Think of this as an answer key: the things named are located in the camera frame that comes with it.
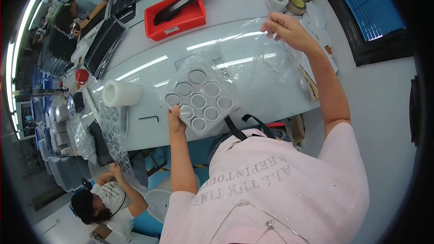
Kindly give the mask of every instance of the window frame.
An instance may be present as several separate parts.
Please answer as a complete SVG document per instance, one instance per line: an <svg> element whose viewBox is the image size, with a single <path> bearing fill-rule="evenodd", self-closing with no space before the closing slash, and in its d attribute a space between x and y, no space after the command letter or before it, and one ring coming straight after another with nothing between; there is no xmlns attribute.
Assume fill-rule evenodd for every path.
<svg viewBox="0 0 434 244"><path fill-rule="evenodd" d="M413 56L407 29L394 30L381 38L365 41L361 29L345 0L328 0L348 39L357 67Z"/></svg>

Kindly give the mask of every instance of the blue window blind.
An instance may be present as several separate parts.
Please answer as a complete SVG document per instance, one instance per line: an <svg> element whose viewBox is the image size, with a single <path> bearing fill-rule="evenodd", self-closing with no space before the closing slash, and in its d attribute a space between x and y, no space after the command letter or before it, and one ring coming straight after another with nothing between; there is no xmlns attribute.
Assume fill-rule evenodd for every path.
<svg viewBox="0 0 434 244"><path fill-rule="evenodd" d="M359 24L365 41L375 40L404 28L392 0L345 0Z"/></svg>

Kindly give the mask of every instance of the red plastic bin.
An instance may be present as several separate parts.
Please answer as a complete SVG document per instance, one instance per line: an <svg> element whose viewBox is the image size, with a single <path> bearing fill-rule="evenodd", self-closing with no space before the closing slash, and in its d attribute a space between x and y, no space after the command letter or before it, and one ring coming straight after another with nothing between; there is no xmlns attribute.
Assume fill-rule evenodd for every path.
<svg viewBox="0 0 434 244"><path fill-rule="evenodd" d="M197 0L187 7L178 12L172 19L167 22L161 23L157 26L154 25L154 17L162 9L177 0L164 0L157 3L144 11L144 29L146 37L154 41L160 41L166 37L177 34L179 32L195 28L206 24L205 7L202 0Z"/></svg>

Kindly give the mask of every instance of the pink t-shirt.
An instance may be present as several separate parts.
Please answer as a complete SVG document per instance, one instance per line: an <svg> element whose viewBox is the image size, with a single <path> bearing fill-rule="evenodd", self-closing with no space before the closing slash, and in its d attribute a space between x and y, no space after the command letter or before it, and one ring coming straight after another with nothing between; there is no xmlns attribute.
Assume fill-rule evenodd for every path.
<svg viewBox="0 0 434 244"><path fill-rule="evenodd" d="M243 131L220 144L209 166L210 179L195 195L170 197L161 243L348 243L359 230L369 204L365 167L351 125L340 123L324 141L318 158L298 152L291 143Z"/></svg>

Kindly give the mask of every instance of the yellow and black floor marking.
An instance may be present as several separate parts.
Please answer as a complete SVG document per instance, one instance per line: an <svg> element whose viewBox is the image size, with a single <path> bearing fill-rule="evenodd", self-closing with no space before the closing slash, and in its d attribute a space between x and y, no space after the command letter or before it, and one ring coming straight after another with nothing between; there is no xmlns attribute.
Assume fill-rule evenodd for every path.
<svg viewBox="0 0 434 244"><path fill-rule="evenodd" d="M194 169L198 169L198 168L206 168L208 167L208 164L199 164L199 165L193 165ZM170 168L162 168L158 171L170 171Z"/></svg>

